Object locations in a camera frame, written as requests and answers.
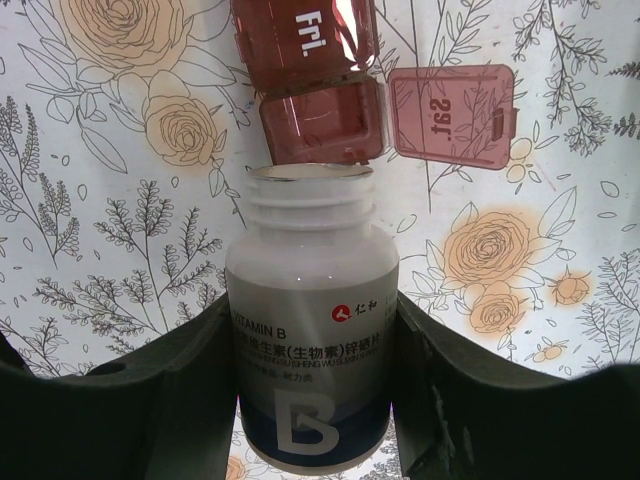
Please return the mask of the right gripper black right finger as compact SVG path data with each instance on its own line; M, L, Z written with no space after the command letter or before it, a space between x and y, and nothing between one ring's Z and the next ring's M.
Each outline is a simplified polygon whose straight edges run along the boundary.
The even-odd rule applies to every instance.
M392 401L410 479L635 479L639 369L563 380L512 363L398 299Z

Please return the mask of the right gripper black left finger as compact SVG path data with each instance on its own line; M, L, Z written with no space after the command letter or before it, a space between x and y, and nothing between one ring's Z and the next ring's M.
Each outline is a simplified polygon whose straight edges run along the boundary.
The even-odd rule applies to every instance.
M236 412L228 299L84 376L1 342L4 479L222 479Z

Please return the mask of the white pill bottle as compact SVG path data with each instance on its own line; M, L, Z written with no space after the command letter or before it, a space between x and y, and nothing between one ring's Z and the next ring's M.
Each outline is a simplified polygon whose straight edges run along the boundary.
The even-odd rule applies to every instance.
M399 255L373 222L373 172L255 169L246 213L225 265L246 438L288 472L347 469L381 443L391 406Z

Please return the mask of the red weekly pill organizer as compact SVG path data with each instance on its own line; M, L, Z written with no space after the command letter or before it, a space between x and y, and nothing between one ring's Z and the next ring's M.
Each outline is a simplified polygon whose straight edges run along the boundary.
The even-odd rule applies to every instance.
M231 13L274 164L365 163L392 150L454 168L507 165L509 67L402 67L381 53L370 1L235 1Z

